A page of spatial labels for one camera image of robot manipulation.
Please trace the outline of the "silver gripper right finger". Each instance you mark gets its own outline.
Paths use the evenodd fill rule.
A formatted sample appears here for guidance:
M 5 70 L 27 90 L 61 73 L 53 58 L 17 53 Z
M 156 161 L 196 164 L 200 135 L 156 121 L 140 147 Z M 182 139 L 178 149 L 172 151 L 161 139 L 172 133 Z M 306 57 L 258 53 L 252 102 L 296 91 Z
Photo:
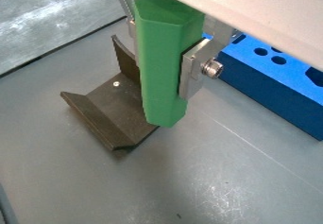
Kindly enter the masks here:
M 202 32 L 210 38 L 201 38 L 181 57 L 177 91 L 185 100 L 201 88 L 204 77 L 218 77 L 222 71 L 222 65 L 217 61 L 218 52 L 241 35 L 238 30 L 209 15 L 204 17 Z

